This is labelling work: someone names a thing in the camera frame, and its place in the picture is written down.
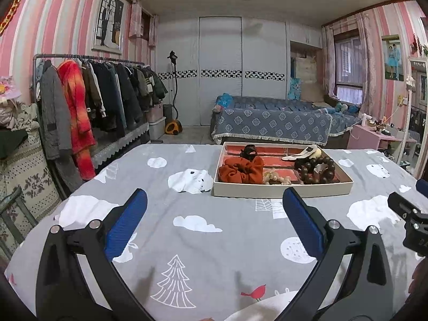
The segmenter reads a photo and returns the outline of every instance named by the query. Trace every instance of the black and white decorative border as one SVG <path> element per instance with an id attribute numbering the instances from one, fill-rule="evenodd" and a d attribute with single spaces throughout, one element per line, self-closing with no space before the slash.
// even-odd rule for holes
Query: black and white decorative border
<path id="1" fill-rule="evenodd" d="M 285 81 L 285 74 L 276 72 L 245 71 L 245 78 L 273 79 L 274 81 Z"/>
<path id="2" fill-rule="evenodd" d="M 184 70 L 184 71 L 177 71 L 177 78 L 191 78 L 191 77 L 197 77 L 198 76 L 198 70 Z M 174 72 L 159 72 L 158 77 L 163 79 L 172 79 L 174 78 Z"/>
<path id="3" fill-rule="evenodd" d="M 241 78 L 241 70 L 201 70 L 201 77 Z"/>

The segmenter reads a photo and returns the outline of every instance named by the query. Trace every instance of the couple photo poster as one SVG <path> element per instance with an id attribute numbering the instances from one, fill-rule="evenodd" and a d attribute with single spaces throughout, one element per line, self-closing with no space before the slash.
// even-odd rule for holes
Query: couple photo poster
<path id="1" fill-rule="evenodd" d="M 385 59 L 385 78 L 404 81 L 402 47 L 398 35 L 382 36 Z"/>
<path id="2" fill-rule="evenodd" d="M 122 54 L 127 6 L 125 0 L 100 0 L 93 50 Z"/>

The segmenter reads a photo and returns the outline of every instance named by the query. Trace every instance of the pink storage box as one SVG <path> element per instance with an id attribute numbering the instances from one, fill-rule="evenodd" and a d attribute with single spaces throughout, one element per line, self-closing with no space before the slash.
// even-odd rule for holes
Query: pink storage box
<path id="1" fill-rule="evenodd" d="M 159 121 L 159 119 L 163 117 L 163 105 L 157 104 L 154 107 L 150 108 L 146 116 L 147 122 L 149 123 L 155 123 L 156 121 Z"/>

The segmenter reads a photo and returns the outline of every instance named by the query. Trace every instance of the woman in blue dress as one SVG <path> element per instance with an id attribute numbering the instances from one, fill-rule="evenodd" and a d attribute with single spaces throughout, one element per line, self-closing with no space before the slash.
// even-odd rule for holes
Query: woman in blue dress
<path id="1" fill-rule="evenodd" d="M 397 67 L 397 61 L 395 59 L 394 50 L 392 49 L 392 46 L 389 46 L 387 65 L 391 67 L 391 74 L 390 74 L 389 78 L 393 78 L 394 68 Z"/>

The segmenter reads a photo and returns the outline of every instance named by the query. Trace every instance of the gold chain decoration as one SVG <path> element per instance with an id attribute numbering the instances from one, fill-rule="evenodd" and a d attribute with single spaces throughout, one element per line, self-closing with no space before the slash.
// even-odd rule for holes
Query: gold chain decoration
<path id="1" fill-rule="evenodd" d="M 12 20 L 13 16 L 15 15 L 20 2 L 21 0 L 13 0 L 12 6 L 10 7 L 9 12 L 7 13 L 6 17 L 3 19 L 3 21 L 0 24 L 0 36 L 3 35 L 3 32 L 5 31 L 10 21 Z"/>

